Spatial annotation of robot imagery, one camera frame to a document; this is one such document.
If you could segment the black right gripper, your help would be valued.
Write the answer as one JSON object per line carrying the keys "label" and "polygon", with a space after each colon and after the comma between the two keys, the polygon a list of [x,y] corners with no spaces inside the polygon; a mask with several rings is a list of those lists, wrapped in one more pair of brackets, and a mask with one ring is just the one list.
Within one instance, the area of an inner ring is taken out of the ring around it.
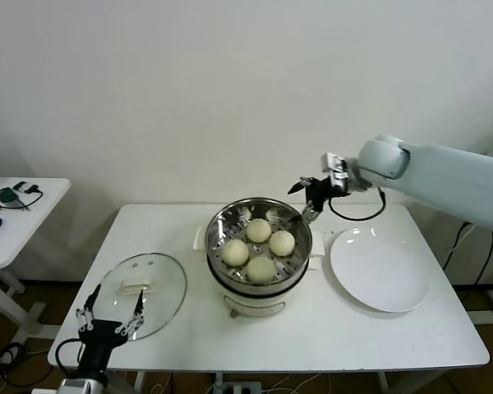
{"label": "black right gripper", "polygon": [[336,196],[336,187],[332,186],[329,177],[317,179],[301,176],[300,180],[291,186],[287,194],[292,195],[301,190],[306,191],[306,206],[289,221],[291,223],[304,222],[310,225],[323,212],[325,203]]}

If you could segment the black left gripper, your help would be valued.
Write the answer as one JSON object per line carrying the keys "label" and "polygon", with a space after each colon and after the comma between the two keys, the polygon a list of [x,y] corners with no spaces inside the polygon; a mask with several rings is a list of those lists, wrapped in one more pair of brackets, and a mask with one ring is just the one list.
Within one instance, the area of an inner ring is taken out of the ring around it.
{"label": "black left gripper", "polygon": [[80,371],[102,371],[108,366],[114,349],[127,343],[144,324],[144,291],[141,290],[133,314],[127,323],[94,319],[93,308],[101,285],[88,295],[82,308],[76,309],[79,338],[84,344],[78,369]]}

